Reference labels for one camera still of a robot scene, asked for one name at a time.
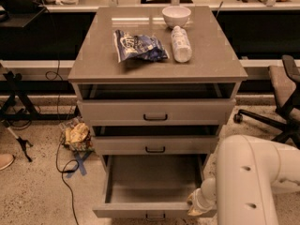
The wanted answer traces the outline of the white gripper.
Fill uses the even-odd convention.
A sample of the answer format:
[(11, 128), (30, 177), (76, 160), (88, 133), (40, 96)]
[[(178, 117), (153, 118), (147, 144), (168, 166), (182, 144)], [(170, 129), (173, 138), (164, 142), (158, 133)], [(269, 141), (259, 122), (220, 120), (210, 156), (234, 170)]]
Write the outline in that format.
[(187, 214), (189, 216), (200, 216), (210, 211), (216, 204), (216, 191), (214, 189), (197, 188), (187, 197), (190, 203)]

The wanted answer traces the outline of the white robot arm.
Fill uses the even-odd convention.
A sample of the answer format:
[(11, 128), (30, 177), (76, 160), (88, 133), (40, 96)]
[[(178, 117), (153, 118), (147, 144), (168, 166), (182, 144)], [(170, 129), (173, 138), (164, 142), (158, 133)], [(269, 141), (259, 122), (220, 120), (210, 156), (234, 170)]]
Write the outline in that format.
[(187, 213), (217, 209), (217, 225), (278, 225), (273, 195), (299, 190), (299, 149), (233, 135), (218, 146), (216, 175), (188, 196)]

